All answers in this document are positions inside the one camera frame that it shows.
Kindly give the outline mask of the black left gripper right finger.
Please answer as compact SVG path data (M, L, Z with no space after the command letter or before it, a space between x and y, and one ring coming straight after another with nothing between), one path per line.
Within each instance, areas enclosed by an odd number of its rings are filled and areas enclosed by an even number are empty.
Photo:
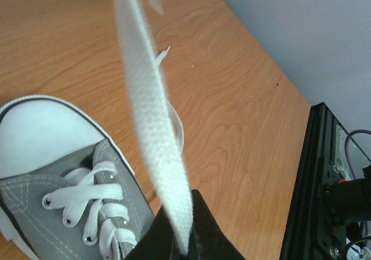
M201 193L192 190L193 225L187 259L244 259L218 226Z

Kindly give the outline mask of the grey canvas sneaker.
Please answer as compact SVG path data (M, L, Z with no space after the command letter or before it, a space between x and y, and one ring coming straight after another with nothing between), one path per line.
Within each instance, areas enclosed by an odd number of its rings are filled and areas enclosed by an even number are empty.
M30 259L127 259L154 214L84 111L33 95L1 108L1 233Z

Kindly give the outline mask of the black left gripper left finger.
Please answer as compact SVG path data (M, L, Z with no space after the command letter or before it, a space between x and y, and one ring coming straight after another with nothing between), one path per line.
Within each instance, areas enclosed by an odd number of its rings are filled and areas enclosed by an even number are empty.
M177 248L172 227L162 207L147 233L125 259L180 259L180 252Z

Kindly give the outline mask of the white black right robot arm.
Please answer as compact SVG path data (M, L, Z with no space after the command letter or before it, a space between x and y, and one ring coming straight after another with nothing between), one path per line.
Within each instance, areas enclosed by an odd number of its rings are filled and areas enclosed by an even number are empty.
M355 250L360 259L370 259L370 166L360 179L325 186L322 202L318 236L330 257L350 259Z

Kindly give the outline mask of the white shoelace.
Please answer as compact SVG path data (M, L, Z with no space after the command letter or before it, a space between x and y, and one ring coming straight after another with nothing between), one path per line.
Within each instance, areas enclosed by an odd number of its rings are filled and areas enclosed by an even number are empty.
M186 254L193 221L192 196L151 34L139 0L113 1L139 147L179 250ZM137 240L133 231L117 227L112 221L128 219L128 209L121 205L123 193L119 184L94 183L94 176L103 171L117 174L111 162L98 163L77 185L45 195L42 205L48 210L62 209L67 226L76 225L83 213L87 213L84 243L97 244L104 259L117 259L120 243L135 246Z

